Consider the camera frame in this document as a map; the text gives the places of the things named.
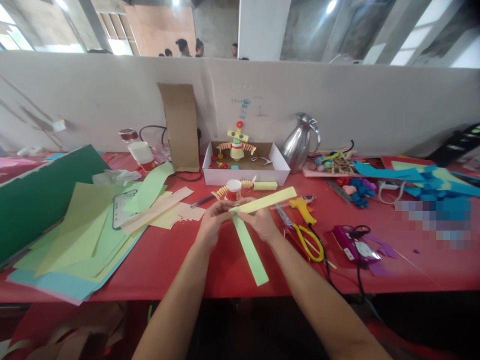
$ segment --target cardboard box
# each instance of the cardboard box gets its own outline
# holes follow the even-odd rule
[[[279,148],[272,142],[249,142],[256,147],[253,155],[249,151],[245,151],[245,157],[239,161],[235,161],[230,157],[230,149],[222,150],[223,158],[220,160],[224,164],[228,164],[228,169],[209,169],[212,162],[212,155],[218,155],[219,150],[215,148],[222,141],[212,141],[208,144],[205,160],[203,161],[203,177],[205,185],[224,186],[228,180],[252,180],[256,176],[258,182],[277,182],[278,186],[283,186],[285,180],[290,173],[290,167],[280,153]],[[251,161],[252,157],[264,157],[272,162],[264,165],[265,161],[258,159]],[[238,165],[239,170],[232,170],[232,165]]]

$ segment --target scissors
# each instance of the scissors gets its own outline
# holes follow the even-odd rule
[[[320,244],[320,241],[315,236],[315,234],[313,234],[310,230],[306,229],[305,227],[303,227],[301,225],[298,226],[298,225],[294,224],[292,222],[292,220],[290,220],[290,218],[287,216],[285,211],[280,207],[280,205],[275,204],[275,207],[276,207],[276,210],[278,211],[278,213],[280,214],[281,219],[283,220],[283,228],[284,228],[285,232],[292,239],[295,239],[295,238],[293,237],[290,230],[295,229],[296,234],[298,236],[298,239],[300,240],[300,243],[301,243],[301,246],[302,246],[302,251],[303,251],[304,254],[306,254],[308,256],[308,259],[311,259],[316,263],[322,262],[324,260],[324,248],[323,248],[322,244]],[[318,250],[306,238],[303,237],[302,232],[309,235],[316,242],[316,244],[318,245]],[[315,250],[315,252],[318,254],[317,257],[315,257],[310,252],[310,249],[307,246],[307,244],[310,245],[312,247],[312,249]]]

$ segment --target craft robot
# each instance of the craft robot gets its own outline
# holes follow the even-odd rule
[[[243,127],[243,121],[237,121],[236,131],[228,130],[226,135],[233,138],[233,140],[231,142],[223,142],[216,147],[218,150],[220,150],[220,154],[222,153],[222,150],[230,149],[230,157],[235,161],[239,161],[245,156],[244,150],[249,151],[251,155],[254,154],[254,151],[257,148],[247,143],[249,141],[249,136],[242,134]]]

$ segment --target hand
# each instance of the hand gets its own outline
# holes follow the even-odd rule
[[[258,233],[260,239],[267,244],[270,244],[279,236],[282,237],[282,234],[280,234],[279,229],[275,225],[270,211],[266,208],[258,210],[255,215],[249,215],[245,212],[238,212],[237,215],[244,222],[249,223]]]
[[[203,214],[201,219],[200,229],[196,235],[196,242],[207,244],[211,248],[214,247],[219,240],[220,225],[234,216],[233,212],[229,210],[237,205],[246,204],[253,198],[247,197],[241,199],[239,202],[229,200],[220,200],[210,206]]]

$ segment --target mobile phone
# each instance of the mobile phone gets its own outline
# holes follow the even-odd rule
[[[137,195],[137,190],[130,190],[119,194],[113,198],[113,224],[114,230],[120,229],[120,226],[128,219],[138,215],[138,212],[124,211],[127,205]]]

